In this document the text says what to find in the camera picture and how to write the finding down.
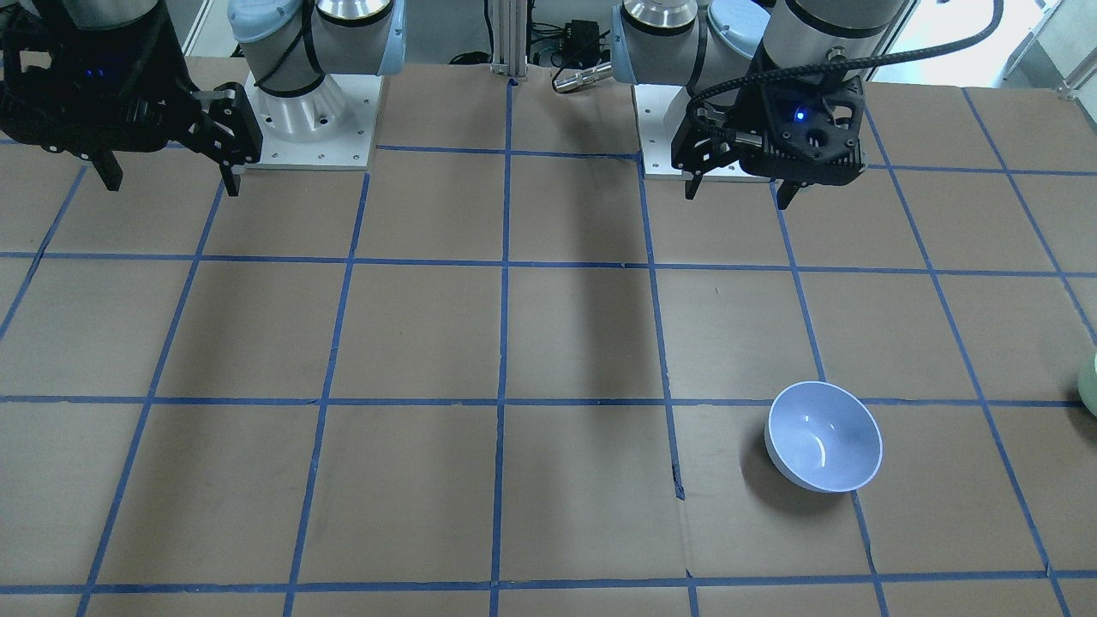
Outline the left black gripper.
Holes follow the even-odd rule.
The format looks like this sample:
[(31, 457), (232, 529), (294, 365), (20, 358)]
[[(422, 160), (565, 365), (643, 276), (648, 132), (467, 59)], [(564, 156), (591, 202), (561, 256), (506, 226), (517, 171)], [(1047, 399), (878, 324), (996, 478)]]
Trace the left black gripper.
[(686, 106), (671, 141), (671, 165), (685, 177), (683, 195), (693, 200), (703, 177), (740, 161), (745, 172), (781, 180), (776, 206), (787, 211), (806, 186), (847, 186), (866, 170), (860, 126), (866, 116), (866, 83), (855, 75), (830, 93), (788, 79), (743, 87), (738, 130), (756, 130), (764, 144), (734, 152), (723, 130), (732, 105)]

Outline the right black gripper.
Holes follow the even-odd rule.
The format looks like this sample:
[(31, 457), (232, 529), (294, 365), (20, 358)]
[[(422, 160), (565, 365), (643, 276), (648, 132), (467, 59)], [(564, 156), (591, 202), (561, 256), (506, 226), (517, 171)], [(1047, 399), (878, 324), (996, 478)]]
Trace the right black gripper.
[(236, 198), (263, 146), (242, 83), (197, 91), (165, 9), (16, 10), (3, 27), (3, 132), (93, 158), (110, 192), (124, 179), (114, 152), (159, 152), (195, 133)]

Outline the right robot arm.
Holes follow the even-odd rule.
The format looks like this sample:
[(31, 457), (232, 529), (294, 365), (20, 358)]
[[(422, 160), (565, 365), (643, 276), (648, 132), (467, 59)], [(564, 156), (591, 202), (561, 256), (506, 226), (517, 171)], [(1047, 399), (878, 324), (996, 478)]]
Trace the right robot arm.
[(340, 75), (396, 75), (402, 1), (231, 1), (252, 87), (199, 87), (165, 1), (20, 1), (3, 27), (3, 132), (90, 164), (110, 191), (116, 152), (179, 143), (217, 165), (228, 195), (264, 138), (328, 141), (351, 121)]

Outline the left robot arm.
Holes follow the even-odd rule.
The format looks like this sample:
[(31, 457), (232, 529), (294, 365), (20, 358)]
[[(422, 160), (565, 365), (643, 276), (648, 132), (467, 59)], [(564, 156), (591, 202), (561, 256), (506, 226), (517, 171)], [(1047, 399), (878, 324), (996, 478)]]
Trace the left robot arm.
[(624, 1), (608, 57), (618, 82), (680, 87), (669, 157), (692, 199), (705, 176), (737, 165), (803, 188), (866, 172), (866, 79), (842, 60), (873, 57), (901, 1)]

